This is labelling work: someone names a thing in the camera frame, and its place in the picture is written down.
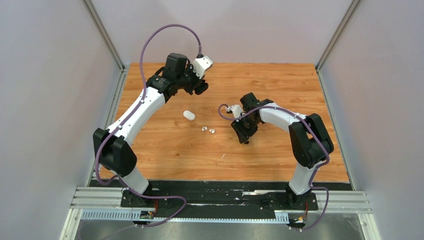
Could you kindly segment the black charging case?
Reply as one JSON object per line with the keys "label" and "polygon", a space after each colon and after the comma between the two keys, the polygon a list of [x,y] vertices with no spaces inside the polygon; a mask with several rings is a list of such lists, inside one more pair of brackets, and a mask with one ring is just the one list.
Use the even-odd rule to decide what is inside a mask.
{"label": "black charging case", "polygon": [[199,85],[194,89],[196,95],[203,94],[209,88],[209,84],[204,80],[199,83]]}

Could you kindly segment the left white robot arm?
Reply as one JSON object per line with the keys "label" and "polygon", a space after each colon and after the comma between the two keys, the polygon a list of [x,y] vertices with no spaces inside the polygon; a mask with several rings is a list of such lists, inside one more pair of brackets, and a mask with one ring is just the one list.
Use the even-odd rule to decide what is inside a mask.
{"label": "left white robot arm", "polygon": [[98,128],[93,133],[96,165],[113,172],[134,193],[140,206],[149,206],[153,193],[149,181],[137,169],[137,156],[131,146],[152,115],[179,90],[200,95],[209,85],[204,77],[213,61],[199,55],[193,61],[180,53],[170,53],[165,65],[148,78],[146,86],[125,113],[106,129]]}

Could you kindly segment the white charging case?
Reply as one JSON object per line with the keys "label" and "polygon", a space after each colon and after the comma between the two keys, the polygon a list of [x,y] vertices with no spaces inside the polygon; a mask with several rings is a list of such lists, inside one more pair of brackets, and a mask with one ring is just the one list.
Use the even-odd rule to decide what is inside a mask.
{"label": "white charging case", "polygon": [[196,115],[190,110],[185,110],[182,115],[188,121],[194,121],[196,119]]}

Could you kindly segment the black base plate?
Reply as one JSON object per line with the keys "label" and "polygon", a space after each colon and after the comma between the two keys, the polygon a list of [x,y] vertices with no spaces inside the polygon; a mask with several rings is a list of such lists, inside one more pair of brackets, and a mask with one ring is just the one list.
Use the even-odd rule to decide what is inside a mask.
{"label": "black base plate", "polygon": [[178,218],[197,219],[271,219],[275,210],[318,210],[316,195],[293,199],[286,181],[182,181],[152,180],[146,196],[166,199],[141,198],[129,190],[122,192],[120,205],[124,208],[152,208],[155,216],[166,218],[175,213],[187,201]]}

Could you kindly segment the aluminium frame rail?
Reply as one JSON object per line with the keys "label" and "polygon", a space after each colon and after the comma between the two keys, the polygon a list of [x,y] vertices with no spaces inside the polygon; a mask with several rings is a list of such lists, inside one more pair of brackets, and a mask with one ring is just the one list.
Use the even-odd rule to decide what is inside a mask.
{"label": "aluminium frame rail", "polygon": [[162,193],[148,200],[128,189],[113,187],[78,187],[60,238],[76,237],[80,221],[120,220],[135,222],[247,223],[283,224],[298,222],[309,226],[307,217],[318,214],[317,226],[330,215],[355,214],[367,240],[378,240],[380,234],[367,196],[361,191],[311,192],[300,203],[290,204],[284,190],[189,189],[185,199]]}

